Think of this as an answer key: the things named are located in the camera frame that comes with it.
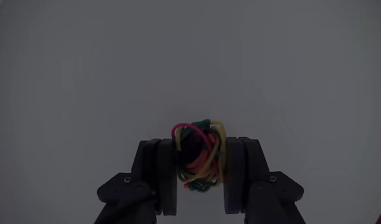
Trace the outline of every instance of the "bundle of rubber bands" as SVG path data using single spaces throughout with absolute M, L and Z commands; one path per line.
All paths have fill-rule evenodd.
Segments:
M 173 127 L 177 169 L 185 188 L 207 192 L 223 182 L 226 166 L 226 132 L 222 122 L 204 120 Z

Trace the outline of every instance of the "screw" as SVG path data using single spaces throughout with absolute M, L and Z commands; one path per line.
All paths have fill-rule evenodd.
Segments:
M 269 180 L 272 182 L 276 182 L 277 178 L 275 176 L 270 176 Z

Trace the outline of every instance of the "white backdrop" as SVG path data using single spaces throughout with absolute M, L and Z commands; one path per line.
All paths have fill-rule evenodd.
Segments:
M 381 0 L 19 1 L 0 10 L 0 223 L 93 223 L 140 140 L 259 139 L 307 223 L 381 212 Z M 159 223 L 242 223 L 178 186 Z

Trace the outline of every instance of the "black mechanical part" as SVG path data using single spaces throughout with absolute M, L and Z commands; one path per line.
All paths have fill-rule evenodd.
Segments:
M 149 185 L 131 181 L 131 175 L 119 173 L 98 189 L 106 203 L 95 224 L 155 223 L 154 200 Z
M 305 223 L 294 204 L 302 198 L 303 187 L 282 172 L 269 171 L 258 140 L 227 139 L 224 181 L 226 213 L 240 210 L 250 224 Z
M 172 139 L 141 141 L 130 174 L 120 173 L 98 189 L 106 203 L 95 224 L 156 224 L 156 215 L 177 213 L 177 168 Z M 270 172 L 258 140 L 227 138 L 224 207 L 245 213 L 249 224 L 305 224 L 295 202 L 303 188 Z
M 177 214 L 177 167 L 175 142 L 164 139 L 157 148 L 157 177 L 160 204 L 164 215 Z
M 246 156 L 242 142 L 238 138 L 226 139 L 226 170 L 223 194 L 226 214 L 238 214 L 242 210 L 242 195 L 246 178 Z

